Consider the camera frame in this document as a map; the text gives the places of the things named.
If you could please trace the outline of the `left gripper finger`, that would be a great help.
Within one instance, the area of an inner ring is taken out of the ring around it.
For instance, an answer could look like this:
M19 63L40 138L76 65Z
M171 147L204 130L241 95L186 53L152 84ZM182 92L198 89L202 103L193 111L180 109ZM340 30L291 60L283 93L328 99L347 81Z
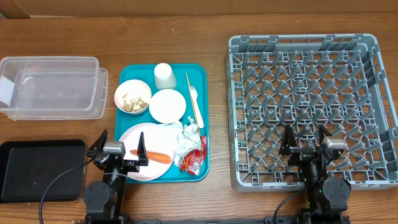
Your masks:
M137 156L138 156L138 165L139 166L148 166L149 158L147 156L143 132L141 132L141 134L140 134L139 144L137 147Z
M97 153L103 150L104 145L107 141L107 136L108 136L108 130L105 129L100 135L100 137L88 149L87 152L88 157L96 157Z

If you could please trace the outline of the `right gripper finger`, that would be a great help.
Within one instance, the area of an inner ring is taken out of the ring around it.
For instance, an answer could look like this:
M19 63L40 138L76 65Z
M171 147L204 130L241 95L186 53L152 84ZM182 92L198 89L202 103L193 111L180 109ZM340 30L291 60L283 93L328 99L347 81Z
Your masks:
M319 133L319 142L322 144L322 141L325 137L332 136L332 134L327 130L326 126L323 124L319 124L318 126L318 133Z
M280 145L279 154L283 156L291 156L298 153L297 142L291 125L285 125L285 131Z

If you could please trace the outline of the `orange carrot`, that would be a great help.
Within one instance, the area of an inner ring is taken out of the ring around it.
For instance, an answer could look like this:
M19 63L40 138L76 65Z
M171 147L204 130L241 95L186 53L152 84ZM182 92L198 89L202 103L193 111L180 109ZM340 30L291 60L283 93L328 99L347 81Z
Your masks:
M153 160L162 164L168 164L171 162L171 158L167 154L159 152L147 152L147 156L149 160Z

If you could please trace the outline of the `white napkin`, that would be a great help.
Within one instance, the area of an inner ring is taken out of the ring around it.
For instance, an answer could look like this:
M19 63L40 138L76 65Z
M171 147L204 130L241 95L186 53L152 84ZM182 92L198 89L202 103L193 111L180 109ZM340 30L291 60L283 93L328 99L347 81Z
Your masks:
M176 121L172 124L160 124L160 134L166 140L168 146L170 146L174 153L174 165L179 166L182 159L194 149L201 148L200 133L198 132L198 125L195 120L189 116L189 125L182 124L180 121Z

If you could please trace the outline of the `red snack wrapper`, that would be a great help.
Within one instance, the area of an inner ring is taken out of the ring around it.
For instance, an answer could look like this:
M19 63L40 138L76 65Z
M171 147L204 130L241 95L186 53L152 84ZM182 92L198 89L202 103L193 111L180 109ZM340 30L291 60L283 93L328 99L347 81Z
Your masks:
M206 159L207 150L207 137L201 136L201 148L194 149L189 152L181 161L179 169L180 172L187 172L190 175L199 176L201 166Z

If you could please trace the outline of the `rice and food scraps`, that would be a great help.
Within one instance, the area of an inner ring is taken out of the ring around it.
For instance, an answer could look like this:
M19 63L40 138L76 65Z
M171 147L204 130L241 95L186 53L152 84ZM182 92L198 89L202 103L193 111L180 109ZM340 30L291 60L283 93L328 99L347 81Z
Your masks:
M148 105L140 96L130 96L128 93L122 99L122 109L129 113L142 111Z

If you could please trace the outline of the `pink bowl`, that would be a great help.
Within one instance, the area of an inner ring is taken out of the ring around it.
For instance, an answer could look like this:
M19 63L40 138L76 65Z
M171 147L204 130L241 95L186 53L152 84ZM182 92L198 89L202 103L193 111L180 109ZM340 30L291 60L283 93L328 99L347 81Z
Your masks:
M148 102L148 105L142 111L139 111L139 112L129 113L129 112L124 111L122 109L122 101L123 101L122 97L126 93L128 93L130 96L140 96L143 100ZM114 102L115 102L116 106L121 111L123 111L125 113L129 113L129 114L140 114L140 113L145 112L145 110L148 109L148 107L149 107L151 98L152 98L151 89L148 86L148 84L142 80L125 81L118 86L118 88L116 89L115 94L114 94Z

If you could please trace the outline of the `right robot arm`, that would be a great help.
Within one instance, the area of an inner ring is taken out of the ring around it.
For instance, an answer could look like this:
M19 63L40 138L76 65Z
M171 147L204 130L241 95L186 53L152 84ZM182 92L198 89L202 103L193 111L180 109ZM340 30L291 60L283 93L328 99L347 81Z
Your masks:
M282 201L273 215L274 223L349 223L342 213L348 208L351 184L344 179L329 177L326 167L337 160L345 149L345 142L334 137L324 125L318 127L320 144L313 149L299 149L290 125L285 126L279 154L289 156L288 165L297 166L304 188ZM291 198L305 192L308 208L294 216L278 216L280 208Z

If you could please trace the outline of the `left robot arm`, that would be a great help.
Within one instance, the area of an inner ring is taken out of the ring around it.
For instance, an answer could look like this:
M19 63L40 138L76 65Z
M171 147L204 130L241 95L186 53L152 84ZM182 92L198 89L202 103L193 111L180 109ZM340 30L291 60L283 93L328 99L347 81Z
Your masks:
M139 172L140 167L147 166L147 156L144 134L141 133L138 142L138 159L125 159L126 149L121 141L108 141L108 131L91 145L87 156L93 164L104 172L100 181L89 184L84 193L86 205L85 223L132 223L128 215L121 213L124 192L129 172Z

